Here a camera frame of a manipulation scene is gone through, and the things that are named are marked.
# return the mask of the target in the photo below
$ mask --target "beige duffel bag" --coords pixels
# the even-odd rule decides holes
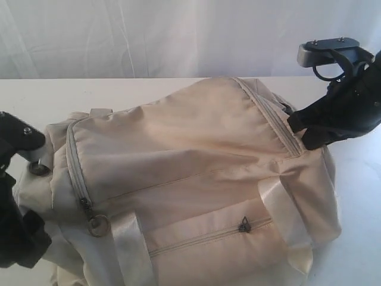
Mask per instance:
[[[341,231],[335,168],[287,118],[259,80],[216,78],[49,125],[51,171],[27,169],[15,195],[46,221],[54,284],[225,285],[278,263],[306,275]]]

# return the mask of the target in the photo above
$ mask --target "white table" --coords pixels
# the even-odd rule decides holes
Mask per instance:
[[[43,129],[71,111],[127,109],[159,99],[199,79],[0,80],[0,109]],[[323,96],[326,83],[314,77],[264,77],[273,92],[302,108]],[[330,146],[336,159],[336,186],[342,235],[316,251],[308,286],[381,283],[381,128],[362,138]],[[18,177],[23,160],[10,173]],[[51,273],[41,262],[32,270],[0,270],[0,285],[44,286]]]

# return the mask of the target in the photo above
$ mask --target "zipper pull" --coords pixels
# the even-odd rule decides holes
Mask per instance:
[[[247,233],[249,233],[251,231],[251,225],[250,225],[247,217],[244,217],[242,219],[242,222],[238,227],[238,231],[239,232],[247,232]]]
[[[94,215],[91,204],[87,198],[81,198],[79,202],[85,212],[86,218],[88,219],[90,234],[93,237],[105,236],[110,230],[110,222],[108,221],[108,218],[102,214]]]

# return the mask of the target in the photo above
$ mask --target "white backdrop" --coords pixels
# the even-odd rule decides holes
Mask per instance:
[[[338,36],[381,49],[381,1],[0,0],[0,78],[302,75]]]

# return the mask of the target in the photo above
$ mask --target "bolt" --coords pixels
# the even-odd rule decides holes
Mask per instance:
[[[32,134],[32,130],[31,130],[31,128],[29,128],[29,127],[25,127],[25,128],[24,128],[24,134],[25,134],[25,135],[30,135],[30,134]]]

